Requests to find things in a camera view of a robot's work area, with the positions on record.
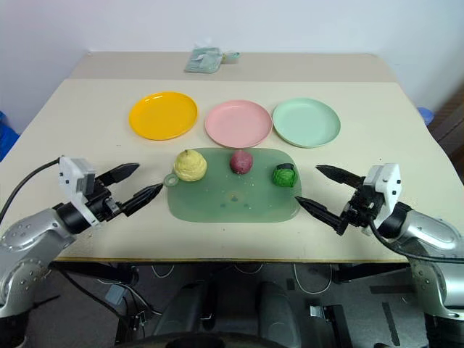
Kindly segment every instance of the table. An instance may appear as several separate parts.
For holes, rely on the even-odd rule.
[[[141,167],[112,186],[125,201],[160,182],[184,149],[217,146],[203,122],[211,108],[229,99],[248,99],[269,112],[289,98],[305,96],[332,107],[341,133],[317,149],[292,146],[272,132],[259,147],[280,149],[296,162],[303,196],[339,214],[353,190],[330,181],[316,165],[358,175],[372,165],[397,162],[401,200],[464,231],[464,189],[452,164],[432,139],[414,105],[378,58],[369,54],[242,54],[237,65],[212,75],[182,72],[187,53],[102,52],[85,56],[64,80],[20,140],[0,163],[0,204],[32,169],[61,154],[84,157],[98,173],[120,163]],[[197,124],[169,141],[149,141],[128,124],[140,98],[180,91],[199,105]],[[63,202],[57,169],[37,175],[15,199],[2,231],[14,221]],[[375,238],[350,227],[335,234],[304,210],[272,224],[189,223],[169,212],[166,191],[130,218],[123,216],[82,233],[61,261],[175,262],[256,260],[266,262],[404,262]]]

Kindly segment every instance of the purple fruit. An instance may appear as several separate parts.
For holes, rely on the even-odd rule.
[[[231,169],[236,174],[247,174],[253,166],[253,156],[243,150],[235,151],[231,158]]]

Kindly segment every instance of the cutting board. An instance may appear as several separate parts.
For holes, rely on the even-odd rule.
[[[294,197],[302,193],[299,175],[294,187],[280,187],[272,182],[276,165],[294,164],[285,152],[247,149],[253,156],[253,167],[247,174],[237,175],[229,166],[235,150],[195,150],[206,159],[207,172],[199,181],[179,180],[167,188],[169,209],[176,218],[196,223],[277,223],[298,213],[299,204]]]

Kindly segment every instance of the yellow plate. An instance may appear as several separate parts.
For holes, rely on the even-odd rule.
[[[151,140],[167,140],[192,128],[198,117],[195,101],[178,92],[160,92],[139,100],[130,111],[134,131]]]

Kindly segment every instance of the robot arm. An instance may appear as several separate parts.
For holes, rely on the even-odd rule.
[[[148,186],[125,203],[107,188],[129,177],[138,164],[120,165],[95,178],[83,159],[59,159],[59,181],[70,202],[43,210],[9,227],[0,240],[0,347],[24,341],[36,287],[58,254],[85,229],[121,213],[132,215],[162,189]]]
[[[387,248],[411,264],[418,302],[426,315],[430,347],[464,347],[464,243],[449,223],[398,202],[399,167],[374,166],[362,178],[328,165],[325,176],[356,189],[340,216],[311,199],[296,197],[312,216],[339,235],[347,226],[369,228]]]

